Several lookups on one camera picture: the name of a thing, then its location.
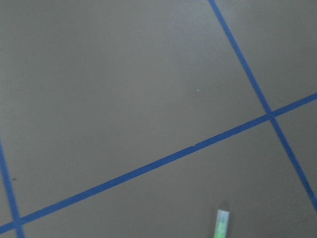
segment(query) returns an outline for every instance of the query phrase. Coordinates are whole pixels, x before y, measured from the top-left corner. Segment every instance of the marker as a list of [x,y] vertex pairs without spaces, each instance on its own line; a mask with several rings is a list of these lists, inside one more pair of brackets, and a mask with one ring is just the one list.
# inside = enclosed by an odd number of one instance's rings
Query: marker
[[229,223],[229,212],[218,210],[213,238],[225,238]]

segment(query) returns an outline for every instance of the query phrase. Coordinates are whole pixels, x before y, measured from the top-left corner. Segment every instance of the gray surface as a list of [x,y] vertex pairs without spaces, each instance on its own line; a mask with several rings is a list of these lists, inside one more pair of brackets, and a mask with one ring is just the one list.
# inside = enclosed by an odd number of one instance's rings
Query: gray surface
[[2,179],[0,178],[0,226],[12,220]]
[[216,2],[273,109],[317,91],[317,1]]
[[312,102],[278,119],[315,194],[317,194],[316,119],[317,102]]
[[297,238],[288,230],[306,223],[300,237],[317,234],[316,214],[269,123],[29,223],[25,231],[47,238],[209,238],[219,205],[231,212],[229,238]]
[[0,20],[22,215],[263,114],[204,1],[27,2]]
[[[274,109],[317,91],[315,1],[217,3]],[[0,136],[22,216],[264,114],[206,0],[3,0],[0,44]],[[316,116],[315,102],[278,119],[315,191]],[[24,228],[205,238],[221,204],[229,238],[317,235],[269,123]]]

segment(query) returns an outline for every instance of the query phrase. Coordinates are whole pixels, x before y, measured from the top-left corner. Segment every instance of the concrete floor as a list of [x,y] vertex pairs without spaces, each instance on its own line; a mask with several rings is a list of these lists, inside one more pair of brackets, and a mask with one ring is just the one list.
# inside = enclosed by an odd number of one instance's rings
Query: concrete floor
[[[317,193],[317,2],[216,4],[273,111],[313,94],[276,120]],[[219,207],[228,238],[317,236],[314,202],[208,0],[3,0],[0,31],[0,238],[211,238]],[[184,148],[197,152],[153,167]]]

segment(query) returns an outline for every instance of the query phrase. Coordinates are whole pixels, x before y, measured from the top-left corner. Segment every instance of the blue line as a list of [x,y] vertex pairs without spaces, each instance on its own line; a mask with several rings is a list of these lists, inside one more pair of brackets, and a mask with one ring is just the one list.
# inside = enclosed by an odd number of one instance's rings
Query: blue line
[[262,91],[261,91],[261,89],[260,89],[255,77],[253,76],[253,73],[252,73],[248,63],[245,60],[245,58],[244,58],[239,46],[238,46],[236,40],[234,39],[234,37],[233,37],[233,35],[232,35],[227,23],[225,22],[225,20],[224,20],[224,18],[222,16],[218,6],[216,5],[214,0],[209,0],[209,3],[211,4],[211,7],[212,7],[216,17],[218,18],[223,30],[225,31],[225,34],[226,34],[229,42],[231,43],[233,50],[235,51],[235,53],[236,53],[241,65],[243,66],[243,68],[244,68],[244,70],[245,70],[245,72],[246,72],[246,74],[247,74],[247,76],[249,78],[249,81],[252,84],[253,89],[255,90],[255,92],[256,92],[256,94],[258,96],[258,99],[260,100],[260,102],[261,102],[266,114],[268,116],[270,116],[271,124],[272,124],[272,126],[273,126],[273,128],[274,128],[274,130],[275,130],[275,132],[276,132],[276,134],[277,134],[277,136],[279,138],[279,140],[281,141],[281,143],[282,143],[282,145],[283,145],[283,147],[284,147],[284,149],[285,149],[285,151],[286,151],[291,163],[293,164],[293,167],[296,170],[296,173],[298,174],[298,176],[299,176],[299,178],[300,178],[300,180],[301,180],[301,182],[302,182],[302,184],[303,184],[303,186],[304,186],[304,188],[305,188],[305,190],[306,190],[306,192],[307,192],[307,194],[308,194],[308,196],[309,196],[309,198],[310,198],[310,200],[311,200],[311,202],[312,202],[312,204],[313,204],[313,206],[314,206],[314,208],[315,208],[315,210],[317,212],[317,199],[316,199],[316,196],[315,196],[314,192],[311,190],[311,188],[309,186],[309,183],[307,181],[307,178],[306,178],[306,176],[305,176],[305,174],[304,174],[304,172],[303,172],[298,160],[296,159],[296,157],[295,157],[295,155],[294,155],[294,153],[293,153],[293,151],[291,149],[291,146],[287,142],[287,140],[286,140],[286,138],[285,138],[285,136],[284,136],[279,124],[277,123],[277,121],[275,119],[275,115],[276,114],[282,114],[282,113],[284,113],[287,110],[291,110],[292,108],[296,108],[296,107],[298,107],[298,106],[300,106],[302,104],[308,103],[310,100],[316,99],[316,95],[312,94],[309,97],[305,98],[304,100],[300,100],[300,101],[297,101],[295,103],[292,103],[292,104],[288,105],[287,107],[283,107],[282,109],[277,111],[275,114],[272,113],[271,109],[270,109],[270,107],[269,107],[269,105],[268,105],[268,103],[267,103],[267,101],[266,101],[266,99],[264,97],[264,94],[262,93]]
[[[272,112],[272,114],[275,115],[275,116],[279,116],[279,115],[287,113],[287,112],[289,112],[291,110],[294,110],[294,109],[296,109],[296,108],[298,108],[298,107],[300,107],[302,105],[310,103],[310,102],[312,102],[314,100],[317,100],[317,93],[312,94],[312,95],[310,95],[308,97],[305,97],[303,99],[300,99],[300,100],[298,100],[298,101],[296,101],[294,103],[291,103],[291,104],[289,104],[289,105],[287,105],[287,106],[285,106],[285,107],[283,107],[281,109],[278,109],[278,110]],[[170,163],[172,161],[180,159],[180,158],[182,158],[182,157],[187,155],[186,153],[184,153],[184,151],[186,152],[186,150],[187,150],[187,153],[189,152],[189,154],[193,153],[195,151],[201,150],[201,149],[203,149],[203,148],[205,148],[205,147],[207,147],[209,145],[212,145],[212,144],[215,144],[215,143],[220,142],[222,140],[225,140],[226,138],[229,138],[229,137],[231,137],[233,135],[236,135],[236,134],[238,134],[238,133],[240,133],[242,131],[248,130],[248,129],[254,127],[254,126],[257,126],[257,125],[262,124],[262,123],[264,123],[266,121],[269,121],[269,120],[270,120],[270,117],[264,115],[262,117],[254,119],[254,120],[252,120],[250,122],[247,122],[245,124],[237,126],[237,127],[233,128],[231,130],[228,130],[228,131],[226,131],[224,133],[221,133],[219,135],[211,137],[210,139],[202,141],[202,142],[198,143],[197,145],[195,145],[194,147],[188,147],[188,148],[186,148],[184,150],[176,152],[176,153],[174,153],[172,155],[169,155],[169,156],[167,156],[165,158],[162,158],[162,159],[160,159],[158,161],[155,161],[155,162],[153,162],[151,164],[148,164],[148,165],[146,165],[144,167],[141,167],[141,168],[139,168],[137,170],[129,172],[129,173],[125,174],[125,175],[122,175],[120,177],[112,179],[112,180],[110,180],[108,182],[102,183],[102,184],[100,184],[100,185],[98,185],[98,186],[96,186],[94,188],[88,189],[88,190],[86,190],[84,192],[81,192],[81,193],[79,193],[79,194],[77,194],[75,196],[67,198],[67,199],[65,199],[63,201],[60,201],[60,202],[56,203],[56,204],[53,204],[53,205],[48,206],[46,208],[43,208],[43,209],[41,209],[39,211],[31,213],[31,214],[29,214],[29,215],[27,215],[27,216],[25,216],[23,218],[20,218],[20,220],[22,220],[21,223],[24,225],[26,223],[32,222],[34,220],[37,220],[37,219],[39,219],[39,218],[41,218],[43,216],[46,216],[46,215],[48,215],[50,213],[58,211],[58,210],[60,210],[60,209],[62,209],[64,207],[70,206],[70,205],[72,205],[72,204],[74,204],[76,202],[84,200],[84,199],[86,199],[88,197],[91,197],[91,196],[93,196],[95,194],[98,194],[100,192],[106,191],[106,190],[108,190],[108,189],[110,189],[110,188],[112,188],[112,187],[114,187],[116,185],[119,185],[119,184],[124,183],[124,182],[126,182],[128,180],[131,180],[131,179],[133,179],[133,178],[135,178],[137,176],[145,174],[145,173],[147,173],[147,172],[149,172],[151,170],[159,168],[160,166],[166,165],[166,164],[168,164],[168,163]],[[12,229],[14,229],[13,222],[10,222],[10,223],[7,223],[5,225],[2,225],[2,226],[0,226],[0,234],[8,232],[8,231],[10,231]]]
[[18,238],[24,238],[25,236],[24,236],[23,228],[20,224],[19,211],[15,201],[14,192],[13,192],[13,188],[12,188],[12,184],[10,180],[10,175],[9,175],[9,171],[7,169],[6,162],[4,159],[1,143],[0,143],[0,170],[1,170],[3,184],[4,184],[4,188],[6,191],[7,199],[9,202],[9,206],[10,206],[10,210],[11,210],[11,214],[13,218],[13,224],[16,230],[16,235]]
[[267,114],[270,114],[271,113],[271,109],[270,109],[270,107],[269,107],[269,105],[268,105],[268,103],[267,103],[267,101],[266,101],[266,99],[265,99],[265,97],[264,97],[264,95],[263,95],[263,93],[262,93],[257,81],[255,80],[255,77],[254,77],[254,75],[253,75],[253,73],[252,73],[252,71],[251,71],[246,59],[244,58],[244,56],[243,56],[243,54],[242,54],[242,52],[241,52],[236,40],[234,39],[234,37],[233,37],[233,35],[232,35],[227,23],[225,22],[225,20],[224,20],[224,18],[222,16],[218,6],[214,2],[214,0],[208,0],[208,1],[209,1],[210,5],[211,5],[216,17],[218,18],[218,21],[221,24],[221,26],[222,26],[222,28],[223,28],[223,30],[224,30],[229,42],[231,43],[231,46],[232,46],[234,52],[236,53],[236,55],[237,55],[241,65],[242,65],[245,73],[247,74],[247,77],[248,77],[253,89],[255,90],[255,92],[256,92],[256,94],[257,94],[257,96],[258,96],[258,98],[259,98],[259,100],[260,100],[260,102],[261,102],[261,104],[262,104],[262,106],[264,108],[264,110],[266,111]]

